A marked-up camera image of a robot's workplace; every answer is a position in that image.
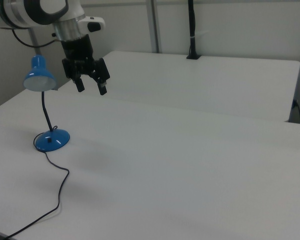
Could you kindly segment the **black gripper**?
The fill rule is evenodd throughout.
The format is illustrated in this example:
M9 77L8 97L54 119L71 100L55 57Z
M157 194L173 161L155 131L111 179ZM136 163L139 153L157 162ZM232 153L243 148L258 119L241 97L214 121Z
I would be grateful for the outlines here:
M93 47L88 34L68 41L61 41L65 58L62 60L65 75L71 79L79 93L85 90L81 75L90 76L98 86L101 96L107 93L110 74L103 58L94 60Z

